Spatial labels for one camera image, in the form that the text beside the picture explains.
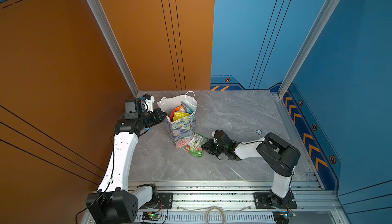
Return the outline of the yellow snack bag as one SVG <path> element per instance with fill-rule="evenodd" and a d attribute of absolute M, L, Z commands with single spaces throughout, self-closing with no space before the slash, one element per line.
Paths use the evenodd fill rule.
<path fill-rule="evenodd" d="M 190 114 L 186 113 L 186 112 L 176 112 L 175 113 L 175 117 L 174 120 L 172 122 L 175 122 L 177 120 L 180 120 L 182 118 L 188 117 L 190 116 Z"/>

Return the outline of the green snack bag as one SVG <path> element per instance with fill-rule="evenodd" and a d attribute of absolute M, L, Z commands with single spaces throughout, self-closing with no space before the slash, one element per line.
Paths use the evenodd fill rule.
<path fill-rule="evenodd" d="M 202 149 L 202 146 L 206 144 L 209 141 L 209 138 L 199 134 L 195 133 L 188 145 L 186 145 L 185 150 L 191 154 L 194 157 L 202 157 L 204 155 L 204 151 Z"/>

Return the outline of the orange snack bag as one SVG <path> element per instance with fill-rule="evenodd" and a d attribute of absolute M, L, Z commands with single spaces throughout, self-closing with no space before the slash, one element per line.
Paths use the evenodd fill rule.
<path fill-rule="evenodd" d="M 183 108 L 182 105 L 177 106 L 177 107 L 172 111 L 172 113 L 170 114 L 170 116 L 169 116 L 170 120 L 171 120 L 171 121 L 174 120 L 174 117 L 175 117 L 175 113 L 176 113 L 176 112 L 184 112 L 184 111 L 185 111 L 185 110 L 184 110 L 184 108 Z"/>

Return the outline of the floral paper gift bag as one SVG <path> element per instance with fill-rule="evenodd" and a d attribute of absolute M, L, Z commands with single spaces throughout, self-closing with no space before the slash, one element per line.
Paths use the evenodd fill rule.
<path fill-rule="evenodd" d="M 177 106 L 181 105 L 182 101 L 186 102 L 188 105 L 192 105 L 192 108 L 194 108 L 195 111 L 188 117 L 172 122 L 169 116 Z M 195 133 L 198 106 L 198 102 L 195 99 L 195 93 L 193 91 L 188 91 L 185 94 L 178 95 L 173 98 L 163 97 L 157 105 L 163 112 L 167 113 L 167 117 L 164 119 L 164 124 L 174 146 L 179 148 L 187 145 Z"/>

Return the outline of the teal Fox's candy bag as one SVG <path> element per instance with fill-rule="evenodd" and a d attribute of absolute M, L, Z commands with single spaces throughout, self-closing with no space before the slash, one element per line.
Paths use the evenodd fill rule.
<path fill-rule="evenodd" d="M 184 111 L 188 114 L 193 114 L 195 109 L 192 108 L 192 105 L 188 105 L 186 102 L 182 101 L 181 106 L 183 107 Z"/>

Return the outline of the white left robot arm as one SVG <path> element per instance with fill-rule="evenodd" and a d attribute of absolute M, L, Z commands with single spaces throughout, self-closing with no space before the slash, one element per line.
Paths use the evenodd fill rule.
<path fill-rule="evenodd" d="M 87 209 L 97 224 L 128 224 L 136 220 L 140 207 L 153 208 L 159 204 L 155 184 L 143 184 L 129 191 L 129 172 L 139 138 L 147 129 L 164 121 L 167 114 L 154 108 L 155 98 L 145 94 L 125 102 L 110 137 L 112 155 L 97 192 L 86 199 Z"/>

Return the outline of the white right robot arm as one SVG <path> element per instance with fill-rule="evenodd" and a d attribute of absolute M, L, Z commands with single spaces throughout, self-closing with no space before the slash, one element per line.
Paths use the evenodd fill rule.
<path fill-rule="evenodd" d="M 250 141 L 237 142 L 222 130 L 212 133 L 213 138 L 202 145 L 202 149 L 217 158 L 241 161 L 247 158 L 262 158 L 274 171 L 269 193 L 255 193 L 257 209 L 296 209 L 297 202 L 291 190 L 295 167 L 301 157 L 300 151 L 275 133 Z"/>

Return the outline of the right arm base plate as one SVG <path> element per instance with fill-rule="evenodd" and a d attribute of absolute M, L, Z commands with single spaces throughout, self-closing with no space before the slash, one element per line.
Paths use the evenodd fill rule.
<path fill-rule="evenodd" d="M 286 197 L 280 198 L 270 192 L 253 193 L 256 209 L 297 209 L 297 202 L 292 192 L 288 192 Z"/>

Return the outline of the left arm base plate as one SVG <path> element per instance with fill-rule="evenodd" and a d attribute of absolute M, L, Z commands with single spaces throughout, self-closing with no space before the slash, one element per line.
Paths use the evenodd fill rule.
<path fill-rule="evenodd" d="M 172 209 L 173 206 L 173 197 L 174 194 L 172 192 L 159 192 L 158 193 L 158 200 L 154 204 L 144 204 L 142 207 L 140 207 L 140 210 L 147 210 L 147 209 L 153 209 L 153 210 L 158 210 L 161 207 L 164 210 L 170 210 Z"/>

